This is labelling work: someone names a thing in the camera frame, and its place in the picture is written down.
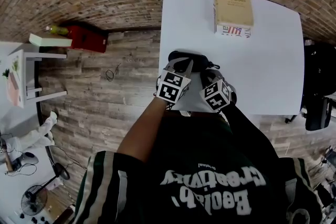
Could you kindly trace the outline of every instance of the white table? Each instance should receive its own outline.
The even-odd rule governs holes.
[[[305,68],[299,14],[266,0],[251,0],[250,38],[214,34],[213,0],[163,0],[159,72],[173,50],[205,55],[220,65],[247,114],[295,115],[301,105]],[[211,112],[201,100],[198,74],[173,109]]]
[[[42,58],[58,58],[66,59],[66,54],[40,54],[36,52],[24,52],[23,50],[18,50],[6,59],[6,69],[9,69],[9,78],[7,79],[7,98],[15,106],[24,108],[25,105],[31,103],[37,103],[43,100],[63,96],[67,94],[67,91],[47,94],[40,97],[30,97],[31,94],[35,96],[35,92],[42,91],[42,88],[37,89],[27,89],[26,83],[26,61],[41,61]]]

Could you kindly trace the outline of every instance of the wood plank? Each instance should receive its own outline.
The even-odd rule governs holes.
[[[44,59],[40,63],[41,93],[67,90],[68,94],[41,102],[41,110],[44,118],[49,116],[50,110],[58,113],[58,123],[52,128],[56,145],[83,167],[94,152],[115,152],[152,100],[158,76],[160,34],[160,31],[112,33],[105,54],[48,48],[53,53],[66,53],[68,58]],[[115,73],[113,81],[106,78],[108,69]],[[286,147],[276,147],[281,157],[303,157],[308,166],[313,167],[320,162],[320,151],[336,143],[333,122],[320,132],[307,132],[302,117],[291,124],[285,124],[284,120],[285,117],[270,115],[260,120],[260,129],[271,141],[290,143],[287,155]],[[64,166],[73,162],[59,149],[51,147],[51,151],[55,161]],[[76,200],[85,172],[74,164],[67,170],[70,180],[52,191],[63,209]],[[330,169],[322,168],[313,176],[312,185],[329,174]]]

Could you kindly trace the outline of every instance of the black fan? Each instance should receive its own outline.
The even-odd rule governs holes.
[[[30,187],[23,194],[21,199],[21,209],[24,214],[34,216],[42,211],[48,199],[48,194],[45,187],[49,185],[55,178],[59,176],[64,180],[68,180],[70,178],[68,171],[66,171],[66,169],[60,163],[55,163],[54,168],[56,175],[51,180],[49,180],[43,186],[36,185]]]
[[[25,191],[21,199],[21,209],[24,214],[34,216],[42,211],[48,199],[47,190],[36,185]]]

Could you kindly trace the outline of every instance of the black chair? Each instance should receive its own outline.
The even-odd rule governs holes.
[[[332,100],[325,96],[336,92],[336,77],[333,74],[336,49],[330,44],[305,46],[304,56],[305,81],[301,109],[307,109],[303,115],[306,129],[315,131],[326,128],[330,122]],[[295,118],[296,115],[285,119],[285,122],[290,123]]]

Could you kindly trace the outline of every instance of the yellow bottle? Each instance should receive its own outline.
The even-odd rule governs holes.
[[[69,30],[66,27],[60,27],[56,25],[47,26],[46,30],[56,35],[67,35],[69,33]]]

